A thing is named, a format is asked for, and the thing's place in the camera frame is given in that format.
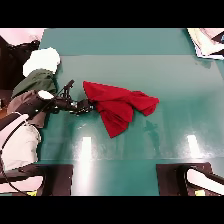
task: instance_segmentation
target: black cable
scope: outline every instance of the black cable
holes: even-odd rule
[[[8,180],[8,177],[6,176],[5,171],[4,171],[4,168],[3,168],[3,161],[2,161],[2,156],[1,156],[1,155],[2,155],[2,151],[0,152],[0,171],[1,171],[2,175],[3,175],[3,177],[5,178],[5,180],[7,181],[7,183],[9,184],[9,186],[10,186],[11,188],[13,188],[14,190],[18,191],[19,193],[25,195],[25,196],[31,196],[31,195],[28,195],[28,194],[25,193],[25,192],[20,191],[18,188],[14,187],[14,186],[11,184],[11,182]]]

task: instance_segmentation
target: dark green cloth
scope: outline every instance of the dark green cloth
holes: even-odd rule
[[[45,90],[55,94],[56,87],[53,82],[53,73],[45,69],[37,69],[31,72],[13,90],[12,98],[30,90]]]

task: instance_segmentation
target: teal tabletop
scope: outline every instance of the teal tabletop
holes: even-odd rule
[[[84,80],[160,98],[113,139],[96,111],[48,117],[39,163],[74,164],[72,195],[159,195],[161,163],[210,162],[224,176],[224,65],[198,58],[186,29],[47,29],[47,47],[61,56],[58,89],[75,80],[74,100]]]

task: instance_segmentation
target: table surface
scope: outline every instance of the table surface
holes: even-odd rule
[[[186,29],[47,29],[47,47],[61,56],[58,89],[75,80],[74,100],[84,80],[160,98],[113,139],[96,111],[49,116],[39,163],[74,164],[72,195],[159,195],[161,163],[210,162],[224,176],[224,65],[197,58]]]

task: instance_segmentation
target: red towel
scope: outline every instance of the red towel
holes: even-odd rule
[[[140,91],[83,82],[83,88],[88,99],[96,103],[103,123],[111,138],[119,135],[132,122],[133,107],[148,116],[154,112],[159,99],[147,96]]]

